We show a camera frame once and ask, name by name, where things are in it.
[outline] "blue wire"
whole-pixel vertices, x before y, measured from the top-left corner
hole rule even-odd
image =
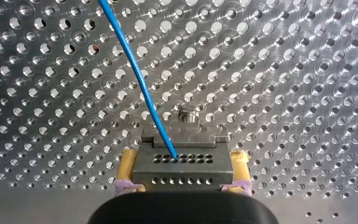
[[[118,21],[116,19],[116,16],[115,16],[113,10],[110,8],[107,0],[98,0],[98,1],[100,3],[101,7],[103,8],[103,11],[106,14],[107,19],[110,21],[113,28],[115,29],[118,41],[120,42],[121,46],[123,47],[124,51],[127,54],[127,57],[130,60],[131,67],[133,69],[133,72],[136,75],[136,78],[138,79],[139,85],[141,86],[141,90],[142,90],[142,93],[144,94],[147,107],[149,108],[149,111],[150,111],[150,114],[152,115],[153,121],[156,123],[157,129],[159,131],[159,134],[162,137],[162,140],[164,140],[165,145],[167,146],[168,150],[170,151],[171,157],[177,158],[176,150],[173,147],[171,139],[167,135],[167,132],[165,131],[164,126],[161,123],[161,120],[159,120],[158,113],[157,113],[155,107],[153,106],[153,99],[150,96],[149,91],[147,89],[147,85],[145,83],[144,76],[142,76],[141,68],[139,67],[139,64],[136,61],[135,55],[133,55],[131,46],[127,42],[124,32],[121,30],[120,25],[118,24]]]

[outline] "metal pegboard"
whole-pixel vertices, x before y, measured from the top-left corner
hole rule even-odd
[[[358,0],[112,6],[167,125],[192,105],[226,126],[280,220],[358,217]],[[112,190],[151,123],[96,0],[0,1],[2,190]]]

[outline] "silver surface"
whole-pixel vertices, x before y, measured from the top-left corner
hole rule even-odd
[[[226,126],[280,222],[358,223],[358,0],[114,8],[166,125],[192,105]],[[0,198],[113,194],[121,150],[151,123],[96,0],[0,1]]]

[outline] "blue cable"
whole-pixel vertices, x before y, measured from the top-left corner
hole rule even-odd
[[[162,140],[164,140],[165,146],[167,146],[168,150],[170,151],[171,157],[177,158],[176,150],[173,147],[171,139],[167,135],[167,132],[165,131],[164,126],[161,123],[161,120],[159,120],[158,113],[157,113],[155,107],[153,106],[153,99],[150,96],[149,90],[147,89],[147,85],[146,85],[144,76],[142,76],[141,68],[139,67],[138,62],[136,61],[135,55],[133,55],[131,46],[127,42],[126,36],[124,35],[123,30],[121,30],[120,25],[118,24],[118,21],[116,19],[116,16],[115,16],[113,10],[110,8],[107,0],[98,0],[98,1],[100,3],[101,7],[103,8],[103,11],[104,11],[107,19],[110,21],[113,28],[115,29],[115,33],[117,35],[118,41],[120,42],[121,46],[124,49],[124,52],[126,52],[127,57],[130,60],[133,72],[135,73],[135,76],[138,79],[139,85],[141,86],[142,93],[144,94],[147,107],[149,108],[149,111],[150,111],[150,114],[152,115],[153,121],[156,123],[157,129],[159,131],[159,134],[162,137]]]

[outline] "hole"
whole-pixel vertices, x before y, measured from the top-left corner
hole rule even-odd
[[[74,90],[74,91],[73,91],[73,95],[74,95],[74,97],[75,97],[76,99],[79,99],[79,98],[81,98],[81,97],[83,96],[83,91],[81,91],[81,90]]]
[[[193,21],[190,21],[186,24],[186,31],[189,34],[193,34],[194,32],[196,32],[197,30],[197,24]]]
[[[159,182],[161,184],[166,184],[168,182],[168,179],[166,177],[162,177]]]
[[[148,42],[150,44],[156,44],[158,41],[159,41],[159,38],[156,35],[151,35],[148,40]]]
[[[198,2],[198,0],[186,0],[186,3],[187,3],[190,7],[196,5],[197,2]]]
[[[34,27],[38,30],[43,30],[46,28],[46,22],[40,18],[34,20]]]
[[[263,12],[261,10],[256,10],[255,12],[253,12],[252,14],[252,19],[254,20],[259,20],[261,19],[261,17],[263,17]]]
[[[343,36],[347,36],[351,33],[352,31],[352,28],[349,26],[349,25],[344,25],[342,26],[342,28],[340,29],[340,33],[343,35]]]
[[[307,21],[312,21],[313,19],[315,19],[316,14],[312,11],[308,12],[307,15],[305,16],[305,18],[307,19]]]
[[[310,43],[310,40],[307,38],[302,38],[300,43],[302,47],[306,47]]]
[[[81,9],[79,7],[71,7],[71,15],[73,17],[79,16],[81,13]]]
[[[19,43],[17,44],[17,52],[20,54],[25,54],[28,52],[28,48],[26,45]]]
[[[211,31],[214,33],[214,34],[217,34],[217,33],[220,33],[223,29],[223,25],[222,23],[216,21],[212,24],[211,26]]]
[[[180,185],[184,185],[185,184],[185,179],[184,178],[179,178],[179,180],[178,180],[178,183],[180,184]]]
[[[255,46],[258,44],[258,38],[257,37],[252,37],[250,40],[249,40],[249,44],[252,45],[252,46]]]
[[[209,179],[207,179],[207,180],[205,181],[205,183],[206,183],[207,185],[212,185],[213,179],[212,179],[212,178],[209,178]]]
[[[131,15],[131,10],[127,7],[124,7],[121,10],[121,14],[123,15],[123,17],[129,17]]]
[[[145,0],[132,0],[135,5],[141,5]]]
[[[328,198],[328,197],[331,196],[331,193],[330,193],[330,192],[326,192],[326,193],[324,194],[324,196]]]
[[[69,71],[68,71],[68,75],[70,77],[77,77],[78,75],[80,74],[79,70],[77,68],[70,68]]]
[[[155,8],[150,8],[149,9],[148,15],[149,15],[150,18],[156,17],[157,14],[158,14],[158,11]]]
[[[92,76],[94,78],[99,78],[99,77],[101,77],[103,75],[103,71],[101,69],[99,69],[99,68],[92,69],[91,73],[92,73]]]
[[[211,15],[211,12],[209,10],[209,8],[202,8],[201,10],[199,10],[199,17],[202,19],[202,20],[207,20],[208,18],[210,18],[210,15]]]
[[[329,38],[326,41],[326,46],[329,47],[329,48],[332,48],[335,44],[336,44],[336,41],[334,39],[332,39],[332,38]]]
[[[69,28],[71,28],[71,22],[69,22],[67,19],[61,19],[60,28],[62,30],[68,30]]]
[[[237,16],[237,11],[234,10],[234,9],[230,9],[226,12],[226,17],[229,19],[229,20],[233,20],[235,19],[235,17]]]
[[[162,33],[167,33],[172,29],[172,25],[168,21],[163,21],[160,24],[159,29],[162,31]]]
[[[270,55],[269,50],[267,49],[261,49],[260,52],[258,53],[258,57],[261,60],[265,60],[267,59],[267,57]]]
[[[289,31],[289,34],[295,35],[298,32],[300,32],[300,26],[297,23],[293,23],[289,26],[288,31]]]
[[[341,12],[336,12],[336,13],[334,13],[334,15],[333,15],[333,19],[335,20],[335,21],[339,21],[339,20],[341,20],[342,19],[342,13]]]
[[[358,39],[352,40],[352,42],[351,42],[351,48],[352,48],[352,49],[358,48]]]
[[[328,69],[328,64],[327,63],[321,63],[321,65],[319,66],[320,70],[326,71]]]
[[[159,2],[163,5],[163,6],[167,6],[171,0],[159,0]]]
[[[47,6],[47,7],[45,7],[45,10],[44,10],[44,12],[46,13],[46,15],[48,15],[48,16],[52,16],[55,12],[56,12],[56,7],[51,7],[51,6]],[[27,14],[27,11],[29,11],[26,7],[23,9],[23,10],[21,10],[22,11],[22,15],[25,15],[25,14]]]
[[[313,31],[313,33],[315,33],[316,35],[322,35],[326,32],[326,26],[323,24],[318,24],[315,27],[315,30]]]
[[[135,30],[138,32],[143,32],[146,29],[146,23],[144,21],[135,22]]]
[[[144,46],[140,46],[138,47],[138,49],[136,50],[136,54],[138,54],[139,57],[144,57],[147,54],[147,48],[145,48]]]
[[[96,27],[96,23],[94,20],[86,19],[84,21],[84,28],[86,28],[86,30],[91,31],[91,30],[94,30],[95,27]]]
[[[319,51],[317,49],[313,49],[310,51],[310,54],[308,57],[311,61],[315,61],[319,58],[319,56],[320,56]]]
[[[161,56],[164,58],[170,57],[172,54],[172,50],[168,47],[164,47],[161,49]]]
[[[202,178],[197,179],[197,184],[202,185],[204,183],[204,180]]]
[[[289,18],[289,12],[287,12],[287,11],[282,11],[282,12],[279,14],[279,18],[281,19],[281,21],[286,20],[287,18]]]
[[[50,54],[51,53],[51,46],[48,44],[42,44],[40,46],[40,52],[43,54]]]
[[[67,44],[63,47],[63,51],[67,54],[67,55],[71,55],[75,53],[75,47],[73,45]]]
[[[10,27],[13,29],[20,29],[21,28],[21,22],[17,18],[11,18],[9,21]]]
[[[112,52],[115,56],[120,56],[124,52],[124,50],[121,46],[115,45],[112,48]]]
[[[248,31],[249,29],[249,26],[247,23],[245,22],[240,22],[237,26],[237,32],[240,34],[240,35],[243,35],[246,33],[246,31]]]
[[[98,47],[98,45],[89,45],[90,55],[96,55],[98,52],[100,52],[100,47]]]
[[[265,35],[269,35],[274,31],[274,29],[275,29],[274,24],[272,24],[271,22],[268,22],[263,26],[263,33]]]

